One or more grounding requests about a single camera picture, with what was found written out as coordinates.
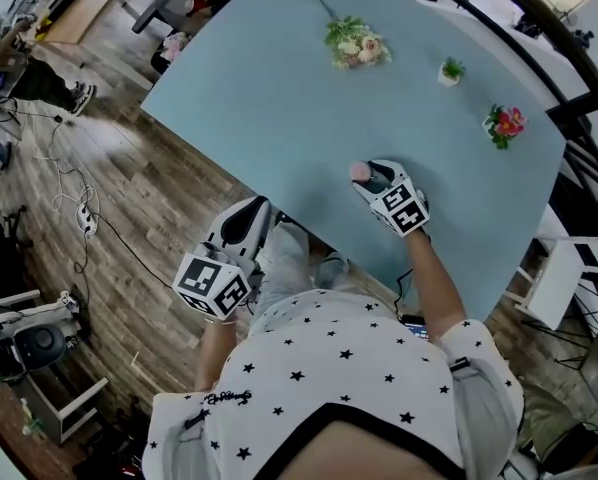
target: wooden floor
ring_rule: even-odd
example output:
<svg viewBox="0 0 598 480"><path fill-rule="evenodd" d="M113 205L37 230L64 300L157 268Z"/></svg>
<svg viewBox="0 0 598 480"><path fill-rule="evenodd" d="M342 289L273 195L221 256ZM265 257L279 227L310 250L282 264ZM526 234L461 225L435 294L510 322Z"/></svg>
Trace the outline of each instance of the wooden floor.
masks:
<svg viewBox="0 0 598 480"><path fill-rule="evenodd" d="M150 0L130 1L142 8ZM163 27L149 27L136 36L131 25L132 19L117 9L94 34L156 79L148 62L157 38L165 35ZM149 413L158 391L192 389L203 320L149 274L103 222L96 235L87 239L86 287L73 268L75 262L85 261L75 203L65 198L59 211L53 210L53 199L59 193L57 172L53 162L36 157L51 155L61 158L63 170L78 168L96 188L101 214L166 283L173 279L184 252L194 248L217 213L251 191L143 116L139 103L145 92L108 67L84 56L89 65L78 71L39 48L35 56L48 60L69 81L79 78L96 83L99 97L82 117L69 119L71 124L56 130L51 119L22 116L23 140L10 169L0 173L0 208L28 207L23 230L35 245L26 253L26 262L45 300L54 300L73 284L89 293L92 336L62 359L60 369L78 389L107 377L110 384L99 404L107 416L117 407L127 408L131 396L137 396ZM64 115L38 103L21 108ZM53 148L48 152L53 132ZM2 131L0 138L5 140ZM65 193L79 196L82 182L78 175L64 176L63 182ZM97 208L96 200L90 207ZM387 290L362 274L358 277L380 298L391 300ZM579 349L521 326L519 313L505 300L487 323L516 374L551 389L577 416L593 411L594 402L579 374L554 364L555 358L580 354ZM247 318L240 325L242 333L246 326ZM10 451L37 478L69 477L81 455L78 447L59 450L40 436L25 438L20 433L22 421L17 400L7 387L0 386L0 435Z"/></svg>

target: white star-print shirt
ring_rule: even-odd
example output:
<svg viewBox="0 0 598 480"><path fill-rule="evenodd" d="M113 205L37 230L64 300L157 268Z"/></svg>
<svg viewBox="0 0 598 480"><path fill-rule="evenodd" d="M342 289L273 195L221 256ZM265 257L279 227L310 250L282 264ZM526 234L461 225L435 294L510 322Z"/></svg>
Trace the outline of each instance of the white star-print shirt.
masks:
<svg viewBox="0 0 598 480"><path fill-rule="evenodd" d="M312 290L271 306L226 361L210 393L154 399L148 480L276 478L312 437L347 421L462 478L449 364L487 361L517 424L523 393L476 320L438 346L415 337L372 297Z"/></svg>

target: black star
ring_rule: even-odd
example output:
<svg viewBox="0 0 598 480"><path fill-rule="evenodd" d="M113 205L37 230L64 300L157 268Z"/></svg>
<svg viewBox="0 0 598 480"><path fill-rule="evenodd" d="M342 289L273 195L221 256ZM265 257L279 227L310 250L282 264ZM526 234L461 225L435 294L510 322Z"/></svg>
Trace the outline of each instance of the black star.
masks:
<svg viewBox="0 0 598 480"><path fill-rule="evenodd" d="M407 412L406 414L400 414L399 416L401 416L401 423L403 423L404 421L406 423L412 423L412 420L415 419L415 417L411 416L409 412Z"/></svg>
<svg viewBox="0 0 598 480"><path fill-rule="evenodd" d="M237 454L237 457L246 460L246 457L250 455L252 455L252 453L250 453L250 448L239 448L239 453Z"/></svg>

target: white chair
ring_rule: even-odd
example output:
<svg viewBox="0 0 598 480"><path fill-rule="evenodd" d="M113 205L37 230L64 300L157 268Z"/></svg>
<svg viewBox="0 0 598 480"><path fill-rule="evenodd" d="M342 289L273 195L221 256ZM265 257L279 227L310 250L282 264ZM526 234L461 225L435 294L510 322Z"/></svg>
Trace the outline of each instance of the white chair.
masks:
<svg viewBox="0 0 598 480"><path fill-rule="evenodd" d="M575 292L581 287L581 276L586 272L598 274L598 265L586 265L575 245L587 245L598 263L598 237L568 236L556 214L548 206L536 238L546 245L550 253L534 278L521 267L517 269L531 283L530 290L525 296L509 291L504 294L516 302L517 309L556 330ZM593 291L587 289L590 292L588 297L592 293L595 298Z"/></svg>

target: pink object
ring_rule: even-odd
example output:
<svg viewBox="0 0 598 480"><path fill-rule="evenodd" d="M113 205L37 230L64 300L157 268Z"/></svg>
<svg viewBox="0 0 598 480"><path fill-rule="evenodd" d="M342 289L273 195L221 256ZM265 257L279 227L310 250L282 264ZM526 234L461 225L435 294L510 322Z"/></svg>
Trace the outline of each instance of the pink object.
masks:
<svg viewBox="0 0 598 480"><path fill-rule="evenodd" d="M366 182L372 177L372 170L365 162L355 162L350 166L350 179L352 181Z"/></svg>

